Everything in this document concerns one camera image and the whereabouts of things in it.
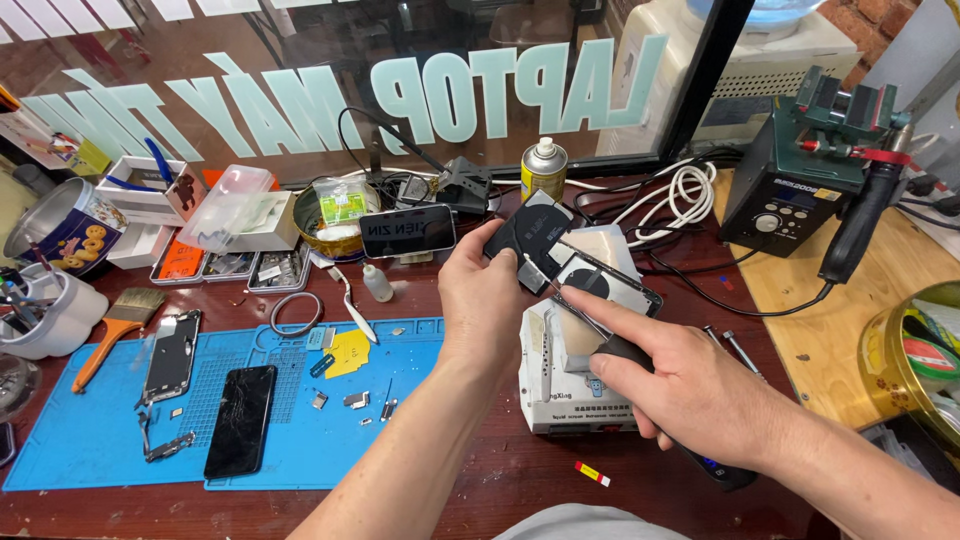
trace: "orange label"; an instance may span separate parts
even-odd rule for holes
[[[192,278],[200,271],[200,261],[204,258],[204,250],[179,243],[175,238],[167,250],[167,257],[160,266],[161,280],[176,278]]]

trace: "glue bottle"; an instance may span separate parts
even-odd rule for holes
[[[387,281],[383,270],[366,262],[363,265],[363,284],[377,302],[388,302],[394,298],[394,287]]]

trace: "spray can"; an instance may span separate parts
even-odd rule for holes
[[[520,195],[524,201],[538,189],[558,203],[564,199],[566,150],[545,136],[527,148],[520,161]]]

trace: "green packet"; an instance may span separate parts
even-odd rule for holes
[[[320,197],[320,212],[327,225],[351,221],[366,213],[367,201],[363,193],[343,193]]]

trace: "wooden table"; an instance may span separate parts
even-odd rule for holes
[[[516,193],[506,199],[504,213],[509,214],[518,204]],[[684,237],[673,247],[660,251],[661,255],[688,267],[732,260],[730,250],[716,239],[716,222],[709,218],[704,223],[707,231]],[[342,266],[354,283],[354,301],[368,319],[441,315],[438,262],[405,268],[387,263],[387,276],[396,286],[396,297],[388,304],[375,302],[360,284],[359,267]],[[115,300],[128,286],[149,285],[148,273],[148,269],[114,268],[93,284]],[[721,276],[726,277],[731,290],[721,282]],[[696,282],[724,302],[756,308],[736,267],[697,275]],[[644,283],[663,296],[660,319],[698,328],[712,324],[721,331],[735,331],[767,380],[780,392],[794,397],[762,321],[714,307],[672,277],[651,276]],[[243,289],[241,282],[170,287],[166,289],[170,299],[161,311],[169,314],[199,308],[204,312],[202,331],[253,328],[267,323],[271,308],[281,297],[245,295]],[[349,320],[340,302],[343,288],[326,272],[313,272],[308,290],[325,300],[325,321]],[[244,298],[246,302],[239,307],[230,302]],[[532,296],[528,300],[530,305],[537,301]],[[283,322],[312,316],[312,311],[307,312],[312,307],[304,304],[290,305]],[[154,318],[152,328],[158,319]],[[98,327],[90,341],[100,341],[103,334],[103,328]],[[39,363],[43,367],[43,386],[13,422],[18,441],[30,432],[65,362],[66,358],[50,358]],[[770,479],[761,478],[747,489],[724,494],[681,453],[661,452],[655,442],[641,439],[634,432],[563,440],[533,435],[517,406],[518,399],[515,383],[501,391],[467,452],[435,538],[491,538],[534,512],[559,503],[616,506],[694,539],[803,538],[811,519],[818,519],[811,506]],[[135,400],[123,398],[123,404],[131,401]],[[612,485],[603,487],[575,471],[574,462],[578,459],[609,476]],[[0,481],[5,475],[6,470],[0,472]],[[0,535],[282,538],[327,493],[207,492],[200,482],[3,493]],[[376,512],[380,503],[365,502],[370,512]]]
[[[714,184],[722,220],[731,170]],[[814,298],[820,263],[840,222],[831,218],[789,258],[757,254],[740,263],[756,306],[779,311]],[[737,257],[750,250],[731,246]],[[934,283],[960,279],[960,261],[896,209],[880,217],[870,247],[846,285],[788,317],[764,319],[798,395],[810,410],[857,429],[880,420],[857,368],[860,334],[875,315]]]

